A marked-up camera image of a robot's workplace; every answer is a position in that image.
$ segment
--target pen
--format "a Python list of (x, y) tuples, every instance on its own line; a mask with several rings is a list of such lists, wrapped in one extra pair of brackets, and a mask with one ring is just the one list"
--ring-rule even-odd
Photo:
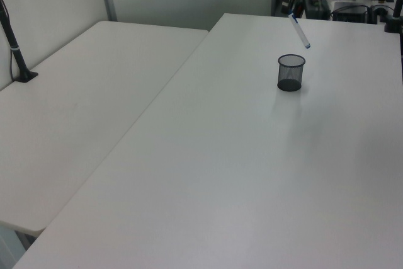
[(294, 15), (293, 13), (290, 13), (290, 14), (288, 15), (288, 17), (289, 17), (289, 19), (291, 20), (292, 25), (294, 26), (294, 29), (297, 31), (298, 36), (301, 38), (302, 43), (304, 44), (304, 46), (305, 46), (307, 49), (309, 49), (309, 48), (310, 48), (310, 43), (309, 43), (307, 37), (305, 36), (304, 32), (302, 31), (301, 26), (300, 26), (300, 24), (299, 24), (298, 21), (297, 21), (297, 18), (295, 17), (295, 15)]

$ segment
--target cubicle partition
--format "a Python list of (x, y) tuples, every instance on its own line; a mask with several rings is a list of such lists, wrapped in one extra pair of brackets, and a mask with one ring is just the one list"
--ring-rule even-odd
[[(4, 0), (29, 69), (98, 21), (107, 20), (104, 0)], [(9, 45), (0, 30), (0, 89), (11, 82)]]

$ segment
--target mesh pencil cup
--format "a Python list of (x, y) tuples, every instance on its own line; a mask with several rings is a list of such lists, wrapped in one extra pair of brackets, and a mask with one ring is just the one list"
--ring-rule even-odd
[(287, 54), (278, 59), (277, 87), (282, 91), (298, 91), (302, 83), (302, 69), (305, 59), (299, 55)]

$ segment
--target black cable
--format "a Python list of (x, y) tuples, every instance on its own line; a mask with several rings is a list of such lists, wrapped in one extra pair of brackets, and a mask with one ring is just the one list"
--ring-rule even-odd
[[(4, 0), (0, 0), (0, 3), (1, 3), (1, 6), (4, 8), (4, 10), (6, 11), (8, 21), (10, 21), (10, 15), (8, 13), (7, 6), (4, 3)], [(11, 49), (10, 49), (10, 77), (11, 77), (12, 82), (14, 82), (14, 77), (13, 77), (13, 51)]]
[(392, 11), (394, 10), (394, 9), (391, 8), (390, 6), (386, 6), (386, 5), (384, 5), (384, 4), (377, 4), (376, 6), (382, 6), (382, 7), (385, 7), (385, 8), (389, 8), (389, 9), (391, 9)]
[(6, 15), (7, 15), (7, 19), (8, 21), (10, 21), (10, 15), (8, 14), (8, 10), (6, 7), (6, 4), (4, 3), (4, 0), (0, 0), (1, 1), (1, 6), (4, 8), (4, 10), (6, 11)]
[(10, 50), (10, 77), (12, 82), (14, 82), (14, 77), (13, 77), (13, 51)]
[(366, 8), (366, 11), (367, 11), (367, 12), (368, 12), (368, 10), (370, 9), (369, 6), (365, 6), (364, 4), (356, 4), (356, 5), (351, 5), (351, 6), (343, 6), (342, 8), (335, 9), (333, 12), (330, 13), (330, 15), (332, 16), (333, 13), (338, 13), (338, 12), (340, 12), (340, 11), (345, 11), (345, 10), (347, 10), (347, 9), (360, 8), (360, 7)]

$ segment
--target tabletop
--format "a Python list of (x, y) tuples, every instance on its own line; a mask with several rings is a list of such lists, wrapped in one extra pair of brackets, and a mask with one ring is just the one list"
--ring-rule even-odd
[(225, 14), (15, 268), (400, 269), (399, 36), (300, 24)]
[(0, 224), (38, 235), (207, 31), (97, 23), (0, 92)]

